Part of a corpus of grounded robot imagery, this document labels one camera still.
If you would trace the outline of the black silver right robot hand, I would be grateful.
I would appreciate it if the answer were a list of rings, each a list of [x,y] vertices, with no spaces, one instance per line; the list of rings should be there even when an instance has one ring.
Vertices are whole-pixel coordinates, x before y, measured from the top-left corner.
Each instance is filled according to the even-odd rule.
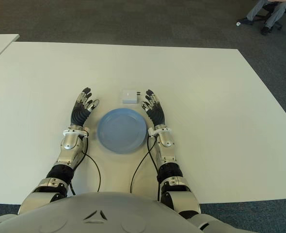
[[[165,114],[156,94],[148,89],[145,95],[146,101],[142,101],[141,107],[152,121],[155,128],[165,125]]]

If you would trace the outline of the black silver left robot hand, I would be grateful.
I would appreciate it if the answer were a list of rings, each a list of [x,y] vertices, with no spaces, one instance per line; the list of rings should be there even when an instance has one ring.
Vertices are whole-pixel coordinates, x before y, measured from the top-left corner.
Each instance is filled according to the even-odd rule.
[[[83,127],[91,112],[99,105],[99,100],[92,100],[91,89],[86,87],[78,95],[70,117],[70,126]]]

